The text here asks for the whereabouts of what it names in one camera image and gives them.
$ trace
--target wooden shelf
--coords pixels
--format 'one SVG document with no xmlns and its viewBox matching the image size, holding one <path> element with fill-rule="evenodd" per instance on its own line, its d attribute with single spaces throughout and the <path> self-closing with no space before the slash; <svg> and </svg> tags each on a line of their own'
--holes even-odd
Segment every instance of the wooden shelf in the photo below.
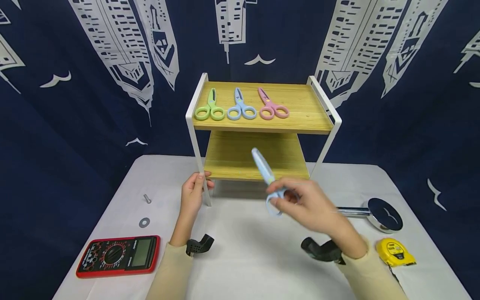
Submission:
<svg viewBox="0 0 480 300">
<path fill-rule="evenodd" d="M 246 105 L 255 107 L 257 117 L 247 120 L 241 117 L 232 121 L 226 116 L 223 120 L 215 121 L 208 118 L 199 121 L 192 118 L 195 129 L 222 130 L 241 132 L 289 132 L 309 134 L 329 134 L 333 124 L 320 104 L 312 87 L 307 84 L 255 84 L 255 83 L 229 83 L 205 82 L 196 108 L 206 106 L 210 89 L 216 89 L 216 105 L 227 110 L 235 105 L 234 91 L 239 87 Z M 258 95 L 261 87 L 274 103 L 285 105 L 290 110 L 286 119 L 274 117 L 264 120 L 258 114 L 264 106 Z"/>
<path fill-rule="evenodd" d="M 212 131 L 204 166 L 212 172 L 209 178 L 263 180 L 252 158 L 254 147 L 265 157 L 275 178 L 310 177 L 295 133 Z"/>
</svg>

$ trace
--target hand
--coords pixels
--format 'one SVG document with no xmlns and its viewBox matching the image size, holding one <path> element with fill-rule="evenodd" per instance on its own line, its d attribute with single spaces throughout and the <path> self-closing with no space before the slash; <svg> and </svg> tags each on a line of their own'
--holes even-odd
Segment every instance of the hand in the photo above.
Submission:
<svg viewBox="0 0 480 300">
<path fill-rule="evenodd" d="M 285 192 L 283 198 L 273 198 L 270 203 L 286 213 L 305 228 L 329 235 L 342 252 L 351 258 L 361 258 L 367 253 L 367 245 L 349 220 L 337 212 L 318 183 L 282 177 L 272 182 L 267 193 L 286 187 L 298 194 Z"/>
<path fill-rule="evenodd" d="M 170 245 L 180 247 L 187 244 L 192 234 L 193 224 L 197 218 L 198 211 L 202 207 L 202 192 L 204 188 L 205 176 L 210 176 L 210 172 L 205 171 L 205 175 L 198 172 L 193 173 L 187 181 L 181 186 L 180 214 L 173 229 Z M 214 183 L 207 180 L 207 188 L 211 190 Z"/>
<path fill-rule="evenodd" d="M 181 186 L 180 215 L 196 218 L 200 207 L 202 207 L 202 192 L 204 190 L 205 176 L 210 176 L 211 172 L 205 171 L 205 175 L 198 172 L 193 173 L 187 181 Z M 215 184 L 207 180 L 207 188 L 213 189 Z"/>
<path fill-rule="evenodd" d="M 296 203 L 295 195 L 286 192 L 284 199 L 274 198 L 270 203 L 281 212 L 294 218 L 305 228 L 332 236 L 338 230 L 339 225 L 348 222 L 342 214 L 335 213 L 335 205 L 315 181 L 282 177 L 270 184 L 267 193 L 272 193 L 283 187 L 298 194 L 300 201 Z"/>
</svg>

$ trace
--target scissors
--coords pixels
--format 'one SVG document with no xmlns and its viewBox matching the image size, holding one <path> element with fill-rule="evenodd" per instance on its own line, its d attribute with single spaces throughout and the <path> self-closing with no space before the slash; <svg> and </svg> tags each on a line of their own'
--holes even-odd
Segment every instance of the scissors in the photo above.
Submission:
<svg viewBox="0 0 480 300">
<path fill-rule="evenodd" d="M 271 120 L 273 119 L 273 116 L 285 119 L 290 115 L 290 111 L 287 107 L 273 103 L 261 87 L 258 88 L 258 94 L 265 104 L 265 106 L 260 110 L 260 117 L 262 117 L 262 119 Z M 278 111 L 279 109 L 283 110 L 285 113 L 281 113 Z M 268 116 L 263 114 L 262 112 L 264 111 L 268 111 L 270 115 Z"/>
<path fill-rule="evenodd" d="M 195 118 L 199 121 L 206 120 L 208 116 L 212 117 L 215 121 L 220 121 L 225 117 L 225 111 L 223 108 L 218 107 L 216 105 L 216 91 L 214 88 L 210 90 L 208 94 L 207 106 L 202 106 L 195 110 Z M 216 116 L 216 112 L 221 112 L 221 116 Z"/>
<path fill-rule="evenodd" d="M 230 120 L 238 120 L 240 119 L 240 116 L 243 116 L 246 119 L 254 119 L 257 116 L 257 110 L 253 106 L 247 106 L 245 103 L 243 103 L 243 95 L 241 94 L 241 91 L 239 88 L 235 88 L 235 103 L 236 105 L 233 107 L 230 107 L 227 111 L 227 117 Z M 253 115 L 248 115 L 247 110 L 253 112 Z M 237 115 L 232 116 L 230 115 L 231 112 L 236 111 Z"/>
<path fill-rule="evenodd" d="M 270 185 L 272 182 L 275 181 L 275 176 L 273 175 L 272 169 L 267 164 L 267 161 L 262 156 L 260 151 L 258 151 L 257 148 L 252 149 L 252 156 L 253 156 L 253 160 L 255 161 L 255 164 L 257 165 L 257 168 L 260 171 L 260 174 L 262 175 L 265 183 L 267 185 Z M 278 213 L 276 213 L 276 212 L 272 211 L 272 209 L 270 208 L 270 205 L 268 205 L 268 203 L 270 202 L 270 200 L 272 198 L 283 198 L 284 195 L 285 195 L 285 192 L 287 190 L 288 189 L 286 189 L 286 188 L 281 188 L 280 190 L 276 190 L 275 192 L 273 192 L 273 193 L 271 193 L 270 195 L 267 196 L 267 200 L 265 202 L 265 205 L 267 207 L 268 213 L 271 214 L 272 216 L 281 216 L 282 212 L 279 211 Z M 294 193 L 294 194 L 297 197 L 297 201 L 299 201 L 300 198 L 298 197 L 298 195 L 296 193 Z"/>
</svg>

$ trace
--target round metal plate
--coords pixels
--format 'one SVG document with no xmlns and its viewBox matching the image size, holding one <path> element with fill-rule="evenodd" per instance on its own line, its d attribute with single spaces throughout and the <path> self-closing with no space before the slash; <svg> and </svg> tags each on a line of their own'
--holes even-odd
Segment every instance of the round metal plate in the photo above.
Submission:
<svg viewBox="0 0 480 300">
<path fill-rule="evenodd" d="M 371 198 L 363 205 L 370 209 L 371 215 L 367 219 L 379 230 L 385 233 L 394 233 L 403 228 L 400 214 L 386 201 Z"/>
<path fill-rule="evenodd" d="M 138 226 L 140 226 L 140 228 L 145 228 L 145 227 L 148 226 L 148 224 L 150 224 L 150 219 L 149 218 L 143 218 L 138 223 Z"/>
</svg>

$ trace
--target curtain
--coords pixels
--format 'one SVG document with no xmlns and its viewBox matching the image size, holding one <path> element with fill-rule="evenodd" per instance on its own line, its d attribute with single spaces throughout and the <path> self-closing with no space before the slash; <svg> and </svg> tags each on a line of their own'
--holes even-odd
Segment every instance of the curtain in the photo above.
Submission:
<svg viewBox="0 0 480 300">
<path fill-rule="evenodd" d="M 22 256 L 3 263 L 5 298 L 53 296 L 137 157 L 193 155 L 184 115 L 203 72 L 314 75 L 344 120 L 326 161 L 382 167 L 480 297 L 479 13 L 466 0 L 0 0 L 0 255 Z M 300 136 L 308 161 L 324 140 Z"/>
</svg>

